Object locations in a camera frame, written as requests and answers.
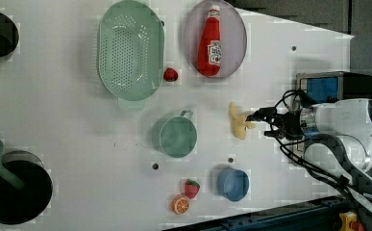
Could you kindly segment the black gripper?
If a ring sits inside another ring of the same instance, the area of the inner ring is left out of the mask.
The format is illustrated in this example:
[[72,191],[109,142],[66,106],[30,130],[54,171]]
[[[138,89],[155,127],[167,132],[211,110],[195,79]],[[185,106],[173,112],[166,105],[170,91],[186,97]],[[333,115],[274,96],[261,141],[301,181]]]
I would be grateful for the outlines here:
[[281,115],[277,114],[277,109],[274,107],[259,108],[248,115],[246,120],[270,122],[275,116],[274,124],[278,127],[278,130],[265,131],[265,136],[287,140],[300,140],[303,137],[299,116],[295,113],[287,112]]

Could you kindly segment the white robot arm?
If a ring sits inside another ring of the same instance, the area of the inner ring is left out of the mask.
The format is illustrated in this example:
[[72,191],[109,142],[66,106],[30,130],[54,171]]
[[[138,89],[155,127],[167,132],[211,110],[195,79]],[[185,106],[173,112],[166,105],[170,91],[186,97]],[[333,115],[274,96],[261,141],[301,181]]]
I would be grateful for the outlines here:
[[281,114],[260,108],[248,121],[270,126],[264,134],[313,178],[330,185],[372,214],[372,100],[317,103],[302,97]]

